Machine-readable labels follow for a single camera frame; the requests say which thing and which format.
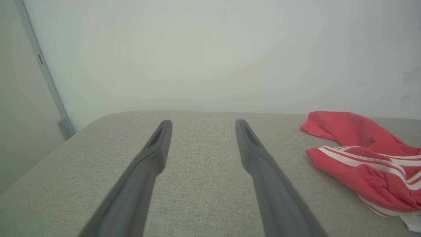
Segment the white stripe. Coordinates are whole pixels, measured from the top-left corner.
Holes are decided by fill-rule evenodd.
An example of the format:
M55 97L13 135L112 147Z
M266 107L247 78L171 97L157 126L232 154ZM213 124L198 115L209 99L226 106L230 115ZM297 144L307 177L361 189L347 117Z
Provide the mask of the white stripe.
M335 159L335 160L337 160L341 163L347 164L349 166L357 167L359 165L366 164L368 166L373 167L374 169L394 174L397 177L399 177L403 181L403 183L406 185L406 187L410 190L421 189L421 182L420 181L418 181L414 184L408 184L407 181L405 180L405 177L402 175L402 173L397 171L396 169L390 168L390 167L382 165L382 164L374 164L374 163L357 161L357 160L342 156L340 154L334 153L332 151L326 150L324 148L318 148L318 149L320 151L322 151L323 153L325 153L326 155L330 156L331 158L333 158L333 159Z
M339 150L340 151L346 151L346 150L351 149L351 148L354 148L354 147L359 147L359 146L357 146L357 145L355 145L355 146L346 146L346 147L343 147L343 148L341 148Z
M369 205L367 205L367 204L365 204L361 199L360 199L360 201L366 206L366 207L368 207L370 210L372 210L375 214L377 214L377 215L379 215L379 216L381 216L381 217L384 217L384 218L391 218L390 216L386 216L386 215L383 215L383 214L381 214L380 212L378 212L377 210L375 210L375 209L373 209L372 207L370 207Z
M420 161L411 161L411 160L399 160L399 159L394 159L391 157L387 157L388 159L390 159L393 163L398 164L398 165L403 165L403 166L421 166L421 160Z
M357 156L357 155L354 155L354 154L352 154L352 153L349 153L349 152L344 152L344 149L341 149L341 150L338 150L338 152L339 153L342 153L342 154L346 154L346 155L348 155L348 156L350 156L350 157L354 157L354 158L358 158L358 159L364 159L364 158L367 158L366 160L369 160L369 159L373 159L373 158L368 158L368 157L364 157L364 156ZM403 167L401 167L401 165L403 165L403 166L411 166L411 167L415 167L415 166L420 166L421 167L421 160L420 161L411 161L411 160L399 160L399 159L394 159L394 158L391 158L391 157L389 157L389 156L386 156L387 158L389 158L391 161L392 161L392 163L393 164L396 164L396 165L393 165L392 163L390 163L389 161L385 161L385 160L382 160L382 159L375 159L376 161L379 161L379 162L382 162L382 163L386 163L386 164L390 164L390 165L393 165L394 167L396 167L396 168L398 168L398 169L400 169L400 170L402 170L403 172L404 172L404 174L405 174L405 179L407 179L407 177L406 177L406 172L405 172L405 170L403 169ZM421 170L420 171L418 171L418 173L416 173L414 176L412 176L411 178L409 178L409 179L407 179L407 182L408 183L411 183L411 182L413 182L414 180L416 180L416 179L418 179L418 178L420 178L421 177Z
M363 147L363 146L357 146L357 145L355 145L355 146L343 146L343 147L341 147L341 148L338 148L338 147L336 147L336 148L331 148L331 149L336 149L336 150L338 150L338 151L342 151L341 153L343 153L343 154L346 154L346 155L349 155L349 156L352 156L352 157L354 157L354 158L356 158L355 156L357 156L357 155L354 155L354 154L352 154L352 153L349 153L349 152L345 152L346 150L348 150L348 149L350 149L350 148L354 148L354 147L361 147L361 148L365 148L365 147ZM397 157L397 156L388 156L388 155L384 155L384 154L381 154L381 153L376 153L376 154L379 154L379 155L382 155L382 156L386 156L388 159L390 159L393 163L395 163L395 164L397 164L397 165L403 165L403 166L420 166L421 167L421 160L419 160L419 161L411 161L411 160L402 160L402 159L394 159L393 157Z
M353 158L357 158L357 159L360 159L360 160L366 160L366 161L373 161L373 162L380 162L380 163L388 164L390 166L396 167L397 169L399 169L400 171L402 171L402 173L404 175L406 175L405 170L400 165L395 164L395 163L390 162L390 161L387 161L387 160L369 158L369 157L365 157L365 156L357 156L357 155L354 155L354 154L351 154L351 153L348 153L348 152L343 152L343 151L336 151L336 152L339 152L339 153L341 153L343 155L350 156L350 157L353 157Z
M391 156L391 155L386 155L386 154L382 154L379 153L382 156L387 156L390 158L397 158L397 159L421 159L421 155L417 155L417 156Z
M412 178L408 179L407 182L411 183L412 181L416 180L419 177L421 177L421 170L418 171L418 173L416 173L414 176L412 176Z
M376 204L373 204L373 203L365 200L360 195L358 195L358 197L360 198L360 200L363 203L367 204L368 206L370 206L370 207L372 207L372 208L374 208L374 209L378 210L379 212L382 212L382 213L384 213L386 215L397 216L397 215L401 215L401 214L407 214L406 212L397 212L397 211L392 211L392 210L389 210L389 209L386 209L386 208L383 208L383 207L379 207Z

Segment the red cloth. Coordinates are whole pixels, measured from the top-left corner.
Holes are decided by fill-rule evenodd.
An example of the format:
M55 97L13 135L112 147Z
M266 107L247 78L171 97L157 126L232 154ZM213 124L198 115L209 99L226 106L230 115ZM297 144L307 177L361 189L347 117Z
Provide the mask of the red cloth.
M349 112L311 112L301 129L345 146L306 152L317 169L352 188L372 211L390 217L421 210L419 148Z

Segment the gray upholstered table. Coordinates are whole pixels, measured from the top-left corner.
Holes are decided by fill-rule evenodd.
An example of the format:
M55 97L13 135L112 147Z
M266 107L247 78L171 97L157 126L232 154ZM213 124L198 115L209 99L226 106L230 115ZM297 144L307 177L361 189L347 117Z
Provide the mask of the gray upholstered table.
M263 235L251 177L243 169L234 123L245 119L331 236L412 236L356 194L316 170L306 149L335 142L300 130L306 115L126 112L102 117L63 143L0 197L0 236L77 236L158 124L173 122L165 170L146 222L154 233ZM421 146L421 121L374 118Z

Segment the red garment with white stripes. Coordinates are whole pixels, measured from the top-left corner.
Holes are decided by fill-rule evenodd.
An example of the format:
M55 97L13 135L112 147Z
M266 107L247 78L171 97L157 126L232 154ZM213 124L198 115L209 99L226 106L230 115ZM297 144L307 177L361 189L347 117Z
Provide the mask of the red garment with white stripes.
M306 152L317 169L352 188L372 211L383 217L400 215L406 222L403 214L421 210L419 148L406 145L374 121L348 112L311 112L301 129L344 146Z

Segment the white wall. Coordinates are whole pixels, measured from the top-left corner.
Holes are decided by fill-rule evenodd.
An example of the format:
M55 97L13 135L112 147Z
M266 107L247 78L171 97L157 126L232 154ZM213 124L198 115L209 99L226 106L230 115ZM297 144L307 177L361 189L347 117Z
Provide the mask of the white wall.
M419 0L25 0L70 120L127 110L421 119Z
M0 195L58 147L59 112L13 0L0 1Z

